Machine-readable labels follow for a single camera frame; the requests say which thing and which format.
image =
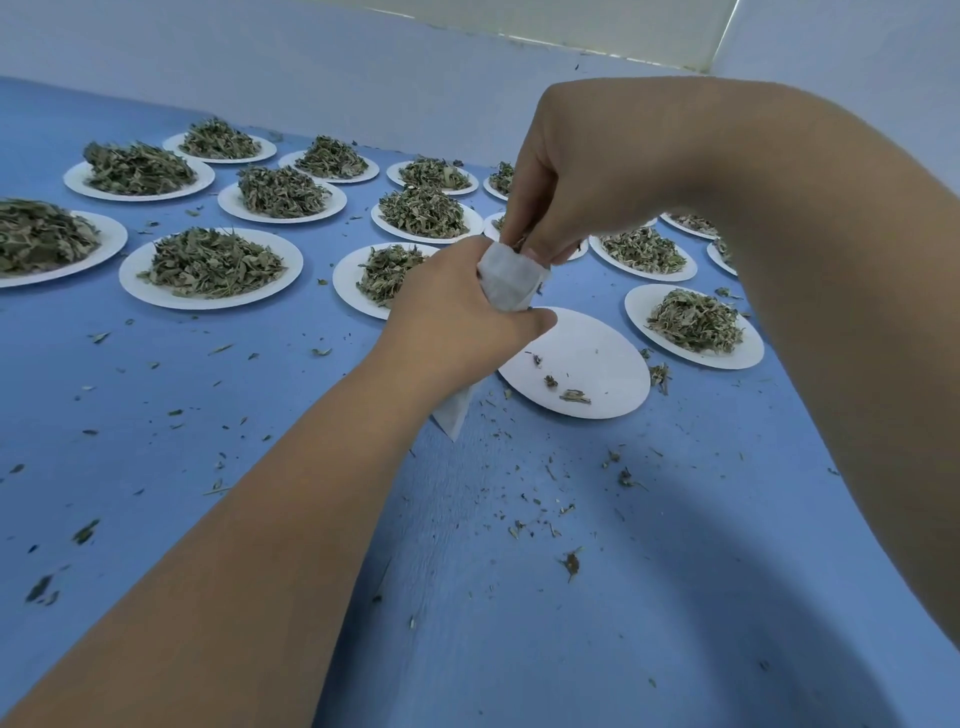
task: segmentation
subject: hand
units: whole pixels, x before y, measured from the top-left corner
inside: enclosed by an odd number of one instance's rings
[[[562,263],[590,234],[695,202],[711,145],[756,86],[687,77],[550,86],[516,160],[501,242],[532,228],[523,252]]]
[[[477,263],[492,244],[468,237],[407,274],[372,356],[402,366],[437,404],[493,373],[557,323],[548,308],[504,313],[487,301]]]

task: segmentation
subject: scattered leaf fragment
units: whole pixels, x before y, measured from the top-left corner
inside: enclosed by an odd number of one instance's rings
[[[78,546],[85,544],[87,541],[89,541],[93,537],[93,529],[97,527],[97,523],[99,522],[100,522],[100,519],[94,519],[93,521],[85,525],[83,528],[81,528],[79,531],[77,531],[73,535],[73,541],[75,541]]]
[[[53,580],[54,575],[51,573],[48,573],[46,576],[41,576],[39,581],[37,581],[34,587],[27,593],[27,601],[37,601],[40,599],[47,591],[47,587],[50,586],[50,582]]]

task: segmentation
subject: dried leaves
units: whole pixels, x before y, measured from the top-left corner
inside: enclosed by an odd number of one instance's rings
[[[423,253],[417,246],[410,250],[402,245],[391,245],[378,251],[370,248],[370,257],[360,266],[364,273],[357,288],[378,306],[390,308],[407,272],[421,263]]]
[[[647,326],[690,352],[730,353],[743,341],[736,325],[736,309],[712,296],[675,288],[663,297],[647,319]]]
[[[413,235],[451,238],[467,232],[464,210],[438,187],[406,187],[380,198],[380,214],[390,225]]]
[[[214,116],[191,124],[180,150],[207,159],[247,159],[260,154],[260,143]]]
[[[700,215],[673,215],[673,219],[685,228],[702,232],[704,235],[715,235],[717,233],[717,228],[706,217],[700,217]]]
[[[282,219],[323,212],[329,191],[293,167],[248,167],[237,175],[243,204],[258,215]]]
[[[234,232],[190,228],[158,241],[150,270],[137,276],[175,296],[222,299],[255,291],[285,270],[270,248]]]
[[[399,175],[404,182],[417,187],[465,189],[470,186],[470,180],[457,169],[461,164],[463,163],[459,159],[448,163],[446,159],[417,157],[403,167]]]
[[[686,265],[673,241],[653,228],[604,235],[601,243],[614,260],[644,273],[677,273]]]
[[[349,144],[331,136],[318,136],[296,166],[314,177],[350,180],[366,172],[369,165]]]
[[[84,218],[37,200],[0,200],[0,277],[53,271],[100,247]]]
[[[139,141],[129,147],[91,141],[84,159],[93,168],[86,183],[115,195],[163,195],[197,180],[183,157]]]
[[[514,166],[509,162],[501,161],[496,172],[490,175],[490,186],[501,195],[510,195],[510,188],[514,184]]]

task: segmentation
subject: white tea bag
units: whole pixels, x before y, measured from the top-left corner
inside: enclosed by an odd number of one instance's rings
[[[499,311],[522,311],[529,307],[540,284],[550,271],[526,255],[501,243],[493,243],[477,263],[480,287],[491,305]],[[433,411],[433,419],[447,437],[456,442],[467,418],[474,384],[447,398]]]

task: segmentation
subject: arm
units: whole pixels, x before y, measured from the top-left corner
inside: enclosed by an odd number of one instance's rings
[[[3,728],[308,726],[380,509],[420,426],[447,395],[556,323],[545,309],[489,306],[476,278],[489,245],[466,240],[408,274],[363,363],[90,629]]]
[[[501,238],[562,261],[677,206],[724,235],[861,512],[960,644],[960,201],[861,120],[780,85],[554,86]]]

